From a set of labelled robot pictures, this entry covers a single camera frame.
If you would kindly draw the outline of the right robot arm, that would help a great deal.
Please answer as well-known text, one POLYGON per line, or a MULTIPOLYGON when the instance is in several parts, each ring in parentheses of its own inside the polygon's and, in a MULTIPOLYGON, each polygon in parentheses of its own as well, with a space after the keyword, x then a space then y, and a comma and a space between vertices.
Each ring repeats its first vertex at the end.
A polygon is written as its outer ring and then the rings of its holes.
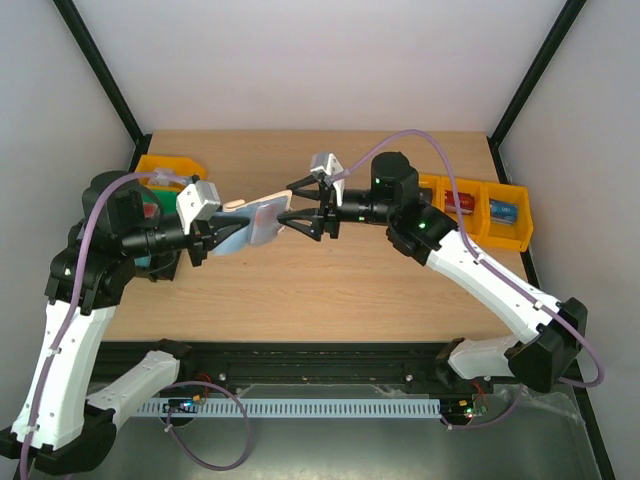
POLYGON ((421 197, 419 174, 402 153, 373 158, 367 190, 332 180, 340 170, 334 155, 318 155, 310 175, 289 186, 294 195, 318 201, 318 207, 283 213, 279 223, 313 240, 338 237, 344 222, 381 225, 399 253, 461 286, 511 332, 447 344, 436 367, 443 389, 455 392, 480 377, 513 377, 547 393, 560 382, 581 350, 576 337, 585 331, 587 309, 579 300, 561 302, 487 255, 463 235, 459 223, 421 197))

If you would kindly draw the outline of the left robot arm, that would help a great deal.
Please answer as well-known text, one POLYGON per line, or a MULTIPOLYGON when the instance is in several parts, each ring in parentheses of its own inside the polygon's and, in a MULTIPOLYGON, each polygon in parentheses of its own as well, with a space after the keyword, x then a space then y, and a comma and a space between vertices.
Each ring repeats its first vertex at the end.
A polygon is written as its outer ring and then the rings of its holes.
POLYGON ((1 453, 31 469, 69 475, 95 469, 124 423, 165 389, 196 385, 191 350, 159 341, 144 358, 96 393, 88 390, 99 346, 136 260, 186 251, 199 266, 248 224, 222 211, 213 184, 182 179, 173 213, 147 216, 146 172, 109 171, 94 177, 82 196, 84 218, 51 262, 45 289, 45 335, 24 405, 1 433, 1 453))

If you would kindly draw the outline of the white card holder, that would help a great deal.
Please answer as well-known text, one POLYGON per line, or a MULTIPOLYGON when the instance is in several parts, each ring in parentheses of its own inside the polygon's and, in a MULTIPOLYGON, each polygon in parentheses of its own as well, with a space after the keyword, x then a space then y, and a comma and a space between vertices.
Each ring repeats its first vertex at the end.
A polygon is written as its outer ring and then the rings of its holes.
POLYGON ((282 190, 250 202, 238 199, 225 203, 222 210, 214 214, 212 220, 240 217, 247 219, 248 224, 218 243, 212 254, 230 255, 244 247, 258 247, 275 240, 284 230, 278 216, 289 211, 291 198, 291 190, 282 190))

